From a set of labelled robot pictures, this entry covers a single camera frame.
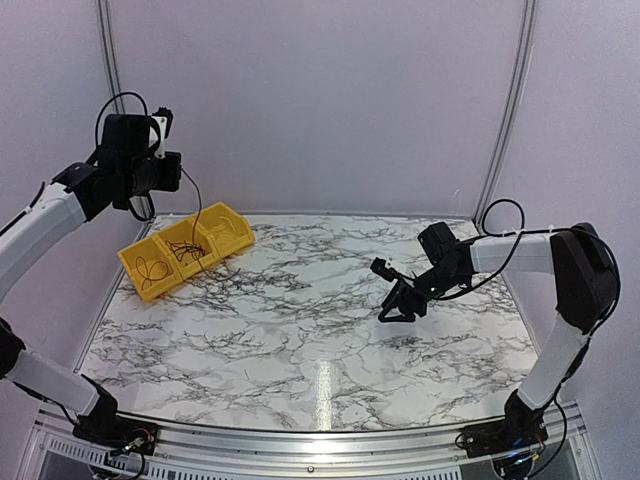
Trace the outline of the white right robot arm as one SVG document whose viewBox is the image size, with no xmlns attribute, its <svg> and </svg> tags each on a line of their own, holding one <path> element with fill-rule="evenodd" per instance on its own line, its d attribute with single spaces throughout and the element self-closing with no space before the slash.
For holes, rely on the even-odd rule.
<svg viewBox="0 0 640 480">
<path fill-rule="evenodd" d="M 427 227 L 419 242 L 431 264 L 409 277 L 382 258 L 371 264 L 374 274 L 392 283 L 378 319 L 412 323 L 435 301 L 471 292 L 472 279 L 504 271 L 546 273 L 554 278 L 556 320 L 551 336 L 529 374 L 510 401 L 511 407 L 539 411 L 577 365 L 596 328 L 610 314 L 620 294 L 614 255 L 588 222 L 569 228 L 512 232 L 460 240 L 444 222 Z"/>
</svg>

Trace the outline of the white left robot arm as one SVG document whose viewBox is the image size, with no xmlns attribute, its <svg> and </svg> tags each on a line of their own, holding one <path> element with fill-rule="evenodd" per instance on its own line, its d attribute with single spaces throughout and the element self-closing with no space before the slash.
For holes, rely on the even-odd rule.
<svg viewBox="0 0 640 480">
<path fill-rule="evenodd" d="M 1 381 L 63 406 L 106 445 L 125 438 L 116 398 L 73 360 L 113 265 L 110 213 L 134 198 L 179 188 L 180 154 L 167 146 L 173 112 L 108 114 L 89 157 L 62 166 L 1 228 Z"/>
</svg>

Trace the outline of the yellow plastic bin middle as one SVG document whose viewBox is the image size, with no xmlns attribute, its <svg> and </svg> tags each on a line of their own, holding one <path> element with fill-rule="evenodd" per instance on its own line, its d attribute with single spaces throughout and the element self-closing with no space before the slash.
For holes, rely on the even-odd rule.
<svg viewBox="0 0 640 480">
<path fill-rule="evenodd" d="M 179 221 L 153 235 L 161 249 L 187 280 L 221 261 L 206 232 L 193 220 Z"/>
</svg>

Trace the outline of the yellow plastic bin right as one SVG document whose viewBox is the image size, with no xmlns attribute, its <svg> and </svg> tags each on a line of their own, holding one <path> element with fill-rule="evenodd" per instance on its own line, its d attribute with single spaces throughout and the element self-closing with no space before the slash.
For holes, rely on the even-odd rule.
<svg viewBox="0 0 640 480">
<path fill-rule="evenodd" d="M 255 235 L 245 217 L 223 202 L 190 216 L 210 238 L 221 258 L 227 258 L 255 243 Z"/>
</svg>

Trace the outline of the aluminium corner post left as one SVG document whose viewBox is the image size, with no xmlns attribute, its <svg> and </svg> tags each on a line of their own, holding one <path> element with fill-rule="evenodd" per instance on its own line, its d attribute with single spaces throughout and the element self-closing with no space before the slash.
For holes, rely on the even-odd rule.
<svg viewBox="0 0 640 480">
<path fill-rule="evenodd" d="M 95 7 L 109 97 L 114 97 L 120 95 L 124 88 L 122 87 L 119 72 L 110 1 L 96 0 Z M 127 112 L 127 104 L 131 102 L 137 102 L 134 96 L 120 95 L 110 103 L 110 108 L 114 113 L 125 114 Z"/>
</svg>

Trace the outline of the aluminium corner post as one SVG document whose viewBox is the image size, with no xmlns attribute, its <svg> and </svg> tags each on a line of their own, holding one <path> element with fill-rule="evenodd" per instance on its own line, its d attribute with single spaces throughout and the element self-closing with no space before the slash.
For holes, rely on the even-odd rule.
<svg viewBox="0 0 640 480">
<path fill-rule="evenodd" d="M 538 4 L 539 2 L 536 0 L 523 2 L 513 68 L 489 166 L 474 210 L 473 220 L 475 224 L 479 223 L 481 215 L 486 211 L 493 198 L 505 163 L 511 135 L 525 90 L 534 43 Z"/>
<path fill-rule="evenodd" d="M 122 87 L 119 72 L 110 1 L 96 0 L 95 7 L 109 97 L 114 97 L 120 95 L 124 88 Z M 134 96 L 120 95 L 110 103 L 110 108 L 114 113 L 125 114 L 127 112 L 127 104 L 131 102 L 137 102 Z"/>
</svg>

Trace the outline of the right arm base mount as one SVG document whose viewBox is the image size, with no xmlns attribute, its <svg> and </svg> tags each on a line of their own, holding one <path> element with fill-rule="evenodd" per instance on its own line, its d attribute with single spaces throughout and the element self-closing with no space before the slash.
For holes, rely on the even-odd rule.
<svg viewBox="0 0 640 480">
<path fill-rule="evenodd" d="M 476 458 L 544 442 L 548 433 L 543 415 L 550 404 L 548 401 L 540 408 L 531 409 L 518 396 L 518 391 L 514 391 L 504 406 L 503 419 L 463 427 L 454 443 L 466 451 L 468 458 Z"/>
</svg>

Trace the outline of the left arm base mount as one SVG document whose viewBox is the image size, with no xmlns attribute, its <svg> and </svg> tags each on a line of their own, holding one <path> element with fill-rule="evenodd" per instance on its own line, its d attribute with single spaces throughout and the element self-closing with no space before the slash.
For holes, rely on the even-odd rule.
<svg viewBox="0 0 640 480">
<path fill-rule="evenodd" d="M 111 447 L 116 452 L 136 450 L 144 455 L 155 451 L 158 425 L 152 422 L 123 417 L 117 413 L 115 398 L 100 395 L 88 415 L 77 415 L 73 435 L 99 445 Z"/>
</svg>

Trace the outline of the aluminium front rail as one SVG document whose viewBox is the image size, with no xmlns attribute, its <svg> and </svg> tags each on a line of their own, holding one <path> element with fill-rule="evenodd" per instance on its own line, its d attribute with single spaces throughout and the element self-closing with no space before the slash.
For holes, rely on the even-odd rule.
<svg viewBox="0 0 640 480">
<path fill-rule="evenodd" d="M 18 479 L 505 479 L 507 466 L 531 462 L 535 479 L 600 479 L 601 470 L 576 403 L 550 407 L 543 443 L 471 458 L 468 423 L 365 432 L 284 432 L 155 419 L 155 449 L 110 457 L 73 436 L 62 412 L 43 405 L 28 436 Z"/>
</svg>

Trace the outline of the aluminium corner post right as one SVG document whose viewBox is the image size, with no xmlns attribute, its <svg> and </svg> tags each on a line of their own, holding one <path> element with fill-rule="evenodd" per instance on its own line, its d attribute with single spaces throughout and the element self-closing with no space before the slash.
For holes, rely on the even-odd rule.
<svg viewBox="0 0 640 480">
<path fill-rule="evenodd" d="M 538 4 L 539 2 L 536 0 L 523 2 L 513 68 L 489 166 L 474 210 L 473 220 L 475 224 L 479 223 L 481 215 L 486 211 L 493 198 L 505 163 L 511 135 L 525 90 L 534 43 Z"/>
</svg>

